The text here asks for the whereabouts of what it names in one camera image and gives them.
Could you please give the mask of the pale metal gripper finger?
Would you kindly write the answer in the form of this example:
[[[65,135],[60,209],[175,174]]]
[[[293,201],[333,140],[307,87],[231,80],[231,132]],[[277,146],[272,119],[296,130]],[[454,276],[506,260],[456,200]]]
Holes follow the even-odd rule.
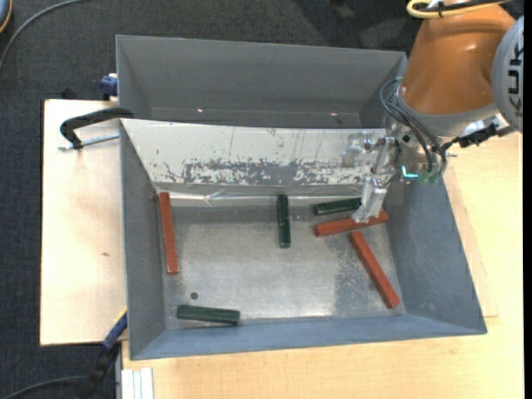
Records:
[[[371,177],[365,179],[362,188],[361,204],[352,214],[352,219],[357,223],[365,223],[370,218],[377,216],[376,186]]]
[[[383,206],[384,199],[387,195],[389,181],[373,179],[370,182],[370,195],[368,199],[368,214],[371,217],[377,217]]]

